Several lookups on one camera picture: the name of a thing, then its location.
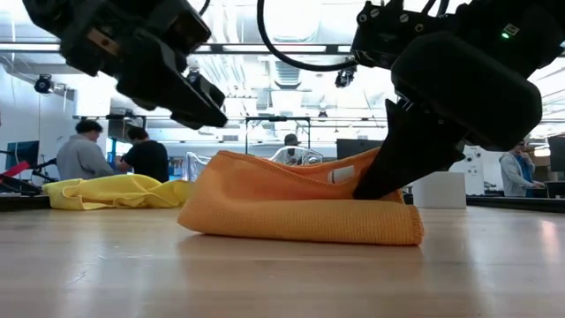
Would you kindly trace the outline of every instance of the table surface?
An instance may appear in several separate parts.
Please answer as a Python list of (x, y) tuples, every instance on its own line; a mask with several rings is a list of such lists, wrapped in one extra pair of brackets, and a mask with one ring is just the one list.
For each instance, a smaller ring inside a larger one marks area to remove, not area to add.
[(561, 215), (424, 210), (420, 248), (201, 236), (176, 215), (0, 214), (2, 317), (565, 316)]

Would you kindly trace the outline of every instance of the desk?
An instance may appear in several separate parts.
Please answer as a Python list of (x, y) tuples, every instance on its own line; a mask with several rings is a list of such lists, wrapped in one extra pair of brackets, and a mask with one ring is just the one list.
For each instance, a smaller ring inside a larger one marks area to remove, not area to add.
[(0, 214), (2, 317), (565, 315), (561, 215), (425, 210), (421, 248), (199, 236), (176, 215)]

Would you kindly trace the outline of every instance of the ceiling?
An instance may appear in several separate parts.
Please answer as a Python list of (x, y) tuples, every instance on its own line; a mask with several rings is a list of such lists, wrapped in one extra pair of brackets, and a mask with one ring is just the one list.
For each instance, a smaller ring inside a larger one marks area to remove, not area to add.
[[(419, 11), (426, 0), (405, 1), (409, 10)], [(448, 11), (454, 11), (460, 3), (452, 0)], [(202, 1), (191, 2), (200, 8)], [(357, 24), (355, 17), (364, 1), (357, 0), (268, 0), (266, 8), (267, 31), (275, 40), (291, 38), (294, 42), (310, 44), (349, 45)], [(213, 43), (260, 43), (255, 20), (253, 0), (212, 0), (204, 19), (213, 31)], [(52, 35), (34, 26), (19, 0), (0, 1), (0, 42), (55, 42)], [(314, 64), (341, 62), (344, 56), (294, 56), (296, 59)], [(538, 86), (544, 96), (544, 120), (533, 135), (565, 132), (565, 63), (556, 60), (546, 69), (534, 73), (530, 80)], [(86, 75), (64, 63), (58, 54), (3, 53), (0, 63), (13, 65), (20, 77), (35, 80), (38, 74), (52, 74), (57, 83), (71, 88), (80, 88)], [(386, 135), (386, 113), (384, 100), (396, 98), (390, 83), (389, 72), (382, 69), (359, 67), (355, 80), (347, 88), (335, 87), (336, 72), (316, 73), (290, 68), (265, 54), (250, 55), (195, 55), (189, 64), (198, 66), (200, 72), (215, 83), (229, 98), (225, 109), (229, 117), (258, 115), (312, 116), (325, 110), (330, 117), (369, 117), (369, 122), (326, 121), (315, 123), (313, 140), (334, 140), (336, 137)], [(115, 92), (115, 81), (102, 75), (96, 81), (98, 89), (111, 90), (113, 108), (133, 109), (138, 114), (147, 112), (138, 108), (128, 98)], [(284, 89), (298, 86), (297, 90)], [(150, 115), (167, 116), (168, 111), (157, 110)], [(165, 120), (149, 121), (149, 128), (159, 130), (164, 139), (170, 140), (221, 140), (225, 135), (245, 135), (245, 125), (238, 120), (230, 122), (228, 129), (206, 132), (186, 132), (177, 124)], [(305, 132), (300, 125), (290, 123), (263, 123), (251, 131), (254, 140), (279, 140), (288, 132), (298, 133), (302, 139)]]

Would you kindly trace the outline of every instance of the red object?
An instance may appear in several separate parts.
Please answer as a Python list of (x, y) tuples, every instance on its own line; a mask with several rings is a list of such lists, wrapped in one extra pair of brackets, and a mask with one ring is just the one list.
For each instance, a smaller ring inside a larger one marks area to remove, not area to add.
[(5, 171), (3, 173), (3, 175), (8, 176), (8, 177), (15, 177), (18, 176), (18, 174), (22, 173), (24, 170), (29, 169), (29, 163), (27, 162), (22, 162), (19, 163), (13, 167), (11, 167), (9, 170)]

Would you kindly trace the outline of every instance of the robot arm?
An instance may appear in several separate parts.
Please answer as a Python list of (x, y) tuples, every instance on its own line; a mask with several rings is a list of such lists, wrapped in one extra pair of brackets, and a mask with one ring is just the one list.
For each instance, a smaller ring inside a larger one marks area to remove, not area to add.
[[(32, 21), (61, 39), (67, 64), (118, 80), (139, 106), (172, 111), (193, 129), (224, 126), (225, 96), (203, 77), (180, 73), (210, 30), (186, 0), (23, 0)], [(356, 64), (391, 70), (399, 95), (386, 101), (388, 136), (354, 193), (377, 199), (463, 158), (465, 144), (508, 150), (541, 120), (537, 88), (527, 78), (549, 65), (565, 42), (563, 0), (472, 0), (455, 14), (428, 16), (403, 0), (367, 2), (351, 44), (355, 60), (310, 65), (277, 51), (258, 0), (260, 35), (283, 62), (315, 72)]]

